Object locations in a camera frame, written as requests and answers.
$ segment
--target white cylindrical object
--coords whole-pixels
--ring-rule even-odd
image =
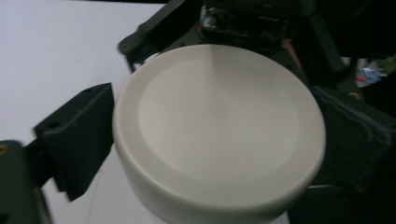
[[[140,67],[113,118],[134,192],[175,224],[262,223],[321,165],[324,123],[307,87],[260,54],[174,49]]]

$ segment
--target metal screw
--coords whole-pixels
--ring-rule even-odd
[[[126,51],[129,49],[129,47],[130,47],[129,44],[124,43],[124,44],[121,44],[120,49],[121,49],[121,51]]]
[[[5,145],[0,146],[0,156],[8,152],[8,147]]]

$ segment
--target mechanical part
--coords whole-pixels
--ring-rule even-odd
[[[229,10],[202,7],[200,23],[203,33],[211,39],[239,39],[248,45],[256,43],[273,42],[278,45],[288,30],[286,20],[272,19],[250,14],[235,13]]]
[[[290,223],[395,223],[396,119],[339,91],[311,90],[326,122],[326,155],[317,187],[288,211]]]
[[[37,184],[54,177],[70,201],[81,196],[110,152],[114,107],[110,84],[91,87],[35,126],[26,147]]]
[[[288,19],[292,16],[307,17],[316,10],[314,0],[204,0],[203,2],[209,7],[279,19]]]
[[[310,83],[331,86],[349,76],[349,69],[319,15],[302,22],[293,43]]]
[[[125,37],[120,42],[120,52],[126,56],[132,72],[134,64],[142,64],[186,34],[198,19],[201,5],[200,0],[172,0],[139,25],[134,34]]]
[[[50,224],[26,150],[16,141],[1,141],[0,148],[0,223]]]

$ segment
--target white plastic lid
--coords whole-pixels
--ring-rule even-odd
[[[217,210],[293,200],[325,145],[307,87],[278,63],[228,46],[175,49],[143,65],[121,92],[113,125],[135,181]]]

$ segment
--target white table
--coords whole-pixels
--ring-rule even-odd
[[[90,86],[111,82],[117,96],[130,77],[117,45],[160,7],[1,0],[0,139],[27,145],[38,122]],[[56,224],[164,223],[138,201],[114,148],[81,198],[69,203],[52,180],[43,190]]]

